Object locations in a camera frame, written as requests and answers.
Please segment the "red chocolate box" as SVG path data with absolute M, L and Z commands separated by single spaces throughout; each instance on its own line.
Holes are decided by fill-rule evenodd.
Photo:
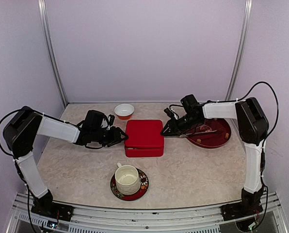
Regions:
M 129 148 L 125 147 L 125 154 L 128 158 L 161 157 L 164 147 L 160 148 Z

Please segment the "round dark red tray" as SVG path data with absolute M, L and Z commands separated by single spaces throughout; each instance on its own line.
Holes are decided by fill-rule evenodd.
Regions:
M 203 131 L 213 131 L 219 128 L 223 128 L 224 132 L 220 134 L 210 134 L 202 136 L 191 136 L 187 139 L 195 144 L 196 146 L 206 148 L 206 149 L 215 149 L 226 144 L 231 138 L 231 128 L 228 122 L 225 119 L 206 119 L 203 124 L 195 126 L 194 128 L 188 130 L 186 133 L 194 132 L 203 132 Z M 225 134 L 229 133 L 229 138 L 225 138 Z

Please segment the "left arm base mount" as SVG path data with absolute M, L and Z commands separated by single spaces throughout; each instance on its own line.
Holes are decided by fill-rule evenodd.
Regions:
M 31 211 L 34 214 L 70 222 L 74 207 L 71 205 L 59 204 L 53 202 L 49 208 L 33 205 Z

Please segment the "red box lid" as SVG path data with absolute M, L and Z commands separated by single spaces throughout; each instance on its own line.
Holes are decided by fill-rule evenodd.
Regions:
M 125 141 L 125 147 L 134 149 L 163 148 L 162 129 L 163 123 L 158 119 L 129 120 L 126 125 L 128 139 Z

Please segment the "metal serving tongs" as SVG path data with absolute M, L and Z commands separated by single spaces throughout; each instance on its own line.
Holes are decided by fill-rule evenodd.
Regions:
M 223 133 L 224 129 L 219 128 L 213 131 L 203 131 L 203 132 L 194 132 L 194 133 L 185 133 L 179 136 L 179 138 L 191 137 L 191 136 L 202 136 L 202 135 L 210 135 L 210 134 L 220 134 Z

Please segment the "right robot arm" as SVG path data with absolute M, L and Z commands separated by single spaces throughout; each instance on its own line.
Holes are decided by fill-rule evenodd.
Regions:
M 162 136 L 187 136 L 188 131 L 206 119 L 235 119 L 239 135 L 245 146 L 246 178 L 241 190 L 241 200 L 221 206 L 224 220 L 254 215 L 263 211 L 260 199 L 267 186 L 263 181 L 265 169 L 265 146 L 268 136 L 273 132 L 258 100 L 243 96 L 236 100 L 207 101 L 199 103 L 193 94 L 185 96 L 181 105 L 186 114 L 178 118 L 168 107 L 164 112 L 169 120 L 161 131 Z

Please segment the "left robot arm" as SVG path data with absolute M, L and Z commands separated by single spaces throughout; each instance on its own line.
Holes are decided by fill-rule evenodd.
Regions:
M 45 185 L 34 157 L 34 146 L 40 137 L 99 150 L 112 147 L 128 139 L 128 135 L 114 126 L 114 115 L 89 110 L 78 124 L 49 116 L 29 106 L 23 106 L 0 120 L 0 149 L 12 157 L 17 173 L 32 195 L 34 204 L 47 216 L 57 212 L 53 195 Z

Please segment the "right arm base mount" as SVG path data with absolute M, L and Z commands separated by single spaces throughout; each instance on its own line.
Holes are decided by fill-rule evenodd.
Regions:
M 260 213 L 262 211 L 263 207 L 261 204 L 256 204 L 251 207 L 245 206 L 241 202 L 236 202 L 221 206 L 221 212 L 224 221 L 255 215 L 257 212 Z

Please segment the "floral dark red saucer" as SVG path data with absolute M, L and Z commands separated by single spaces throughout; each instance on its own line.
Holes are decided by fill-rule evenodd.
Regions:
M 132 195 L 125 195 L 122 194 L 120 191 L 118 191 L 117 187 L 116 187 L 116 181 L 115 181 L 115 175 L 112 176 L 111 178 L 111 182 L 110 182 L 110 188 L 112 193 L 119 199 L 123 200 L 123 201 L 135 201 L 138 200 L 139 198 L 141 198 L 147 191 L 149 188 L 149 179 L 148 176 L 140 169 L 138 170 L 138 174 L 139 174 L 139 180 L 140 180 L 140 188 L 139 190 L 132 194 Z

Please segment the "cream ceramic mug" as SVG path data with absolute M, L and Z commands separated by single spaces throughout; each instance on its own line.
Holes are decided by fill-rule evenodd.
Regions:
M 117 163 L 117 170 L 114 178 L 116 187 L 123 195 L 135 194 L 141 186 L 140 177 L 137 168 L 132 165 L 122 165 Z

